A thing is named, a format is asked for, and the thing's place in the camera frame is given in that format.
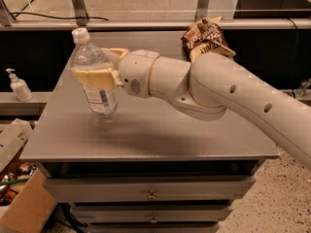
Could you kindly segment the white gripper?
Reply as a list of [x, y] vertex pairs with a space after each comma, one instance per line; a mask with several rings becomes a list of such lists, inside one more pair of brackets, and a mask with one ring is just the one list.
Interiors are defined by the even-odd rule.
[[152, 67], [159, 54], [149, 50], [129, 52], [122, 48], [102, 48], [108, 61], [120, 60], [119, 71], [108, 69], [76, 70], [79, 83], [90, 85], [100, 90], [114, 90], [118, 86], [130, 95], [142, 98], [150, 97], [149, 78]]

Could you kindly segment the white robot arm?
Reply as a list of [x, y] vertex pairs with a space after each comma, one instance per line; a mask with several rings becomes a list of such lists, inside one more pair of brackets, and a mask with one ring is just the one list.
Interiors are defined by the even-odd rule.
[[265, 83], [233, 60], [213, 52], [193, 62], [154, 51], [104, 49], [105, 62], [74, 67], [77, 80], [100, 90], [156, 97], [177, 111], [216, 120], [230, 109], [247, 119], [311, 170], [311, 107]]

